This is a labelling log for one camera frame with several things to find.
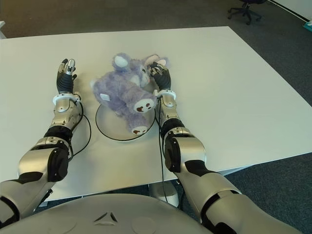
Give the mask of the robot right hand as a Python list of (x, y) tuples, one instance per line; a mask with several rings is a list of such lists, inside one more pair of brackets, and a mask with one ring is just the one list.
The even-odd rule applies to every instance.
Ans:
[(158, 62), (153, 62), (149, 65), (149, 73), (155, 80), (160, 91), (171, 89), (171, 76), (166, 66)]

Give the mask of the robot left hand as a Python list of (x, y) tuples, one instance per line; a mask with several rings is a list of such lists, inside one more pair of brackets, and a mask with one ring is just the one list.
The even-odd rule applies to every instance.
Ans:
[(76, 70), (74, 59), (64, 59), (59, 65), (57, 73), (57, 90), (59, 94), (73, 93), (74, 80), (77, 78), (73, 72)]

